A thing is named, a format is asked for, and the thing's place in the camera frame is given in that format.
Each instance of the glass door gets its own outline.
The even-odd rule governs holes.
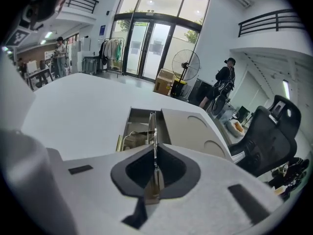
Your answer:
[[[154,82],[160,69],[170,24],[152,20],[135,21],[129,42],[126,75]]]

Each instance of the fan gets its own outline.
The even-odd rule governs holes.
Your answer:
[[[179,51],[173,59],[172,69],[179,81],[175,80],[171,90],[172,96],[180,96],[185,81],[193,79],[199,71],[200,61],[196,53],[189,49]]]
[[[197,75],[199,68],[199,57],[192,50],[183,49],[174,56],[172,69],[179,82],[181,80],[193,79]]]

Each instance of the office chair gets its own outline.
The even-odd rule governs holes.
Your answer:
[[[299,109],[276,95],[269,109],[257,108],[244,138],[228,147],[233,160],[255,177],[288,162],[297,152],[300,122]]]

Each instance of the railing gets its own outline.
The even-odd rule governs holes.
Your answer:
[[[276,31],[279,31],[279,29],[286,28],[305,29],[300,18],[292,9],[269,12],[243,21],[238,25],[240,26],[238,37],[247,33],[261,30],[275,29]]]
[[[68,7],[83,10],[86,12],[93,13],[94,9],[99,3],[97,0],[67,0],[66,4]]]

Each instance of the white table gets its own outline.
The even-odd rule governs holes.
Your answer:
[[[57,149],[63,160],[114,153],[130,107],[200,113],[228,151],[203,109],[132,85],[77,73],[49,83],[35,94],[22,131]]]

